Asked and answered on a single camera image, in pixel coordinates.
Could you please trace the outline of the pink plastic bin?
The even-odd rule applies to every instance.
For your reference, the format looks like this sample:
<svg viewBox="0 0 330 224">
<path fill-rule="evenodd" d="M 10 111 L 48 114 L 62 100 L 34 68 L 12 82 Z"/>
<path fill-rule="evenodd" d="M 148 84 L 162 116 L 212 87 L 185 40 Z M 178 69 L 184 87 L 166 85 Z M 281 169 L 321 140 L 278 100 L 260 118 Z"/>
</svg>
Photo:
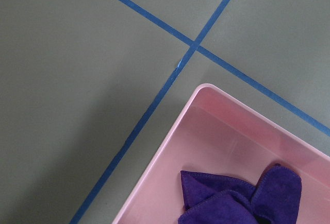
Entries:
<svg viewBox="0 0 330 224">
<path fill-rule="evenodd" d="M 329 157 L 212 84 L 199 85 L 114 219 L 177 223 L 180 171 L 256 184 L 280 163 L 302 179 L 298 223 L 329 223 Z"/>
</svg>

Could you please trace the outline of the purple microfiber cloth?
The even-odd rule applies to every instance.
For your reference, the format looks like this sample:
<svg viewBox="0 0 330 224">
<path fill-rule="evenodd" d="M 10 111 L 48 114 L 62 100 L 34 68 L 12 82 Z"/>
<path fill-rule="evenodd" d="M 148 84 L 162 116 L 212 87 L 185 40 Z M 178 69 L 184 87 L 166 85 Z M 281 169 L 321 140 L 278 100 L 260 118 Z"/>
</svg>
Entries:
<svg viewBox="0 0 330 224">
<path fill-rule="evenodd" d="M 192 171 L 180 172 L 184 213 L 178 223 L 296 223 L 302 179 L 275 164 L 257 185 Z"/>
</svg>

